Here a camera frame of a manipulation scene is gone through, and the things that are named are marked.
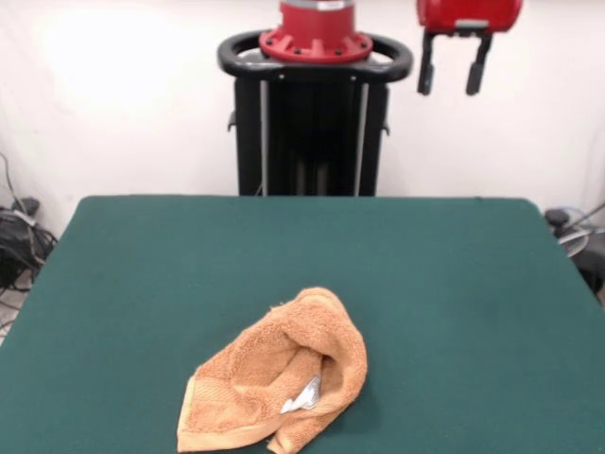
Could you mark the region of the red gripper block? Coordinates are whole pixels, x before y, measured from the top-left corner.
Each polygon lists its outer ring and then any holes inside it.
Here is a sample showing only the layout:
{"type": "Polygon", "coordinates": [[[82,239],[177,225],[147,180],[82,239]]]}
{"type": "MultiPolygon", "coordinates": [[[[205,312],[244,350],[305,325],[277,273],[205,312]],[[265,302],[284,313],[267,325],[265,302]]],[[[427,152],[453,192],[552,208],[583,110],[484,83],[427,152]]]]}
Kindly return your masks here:
{"type": "MultiPolygon", "coordinates": [[[[522,0],[418,0],[417,16],[424,32],[417,92],[423,96],[431,94],[433,42],[437,34],[467,30],[507,32],[514,26],[522,6],[522,0]]],[[[492,41],[492,34],[485,34],[480,39],[467,79],[467,96],[475,96],[480,91],[492,41]]]]}

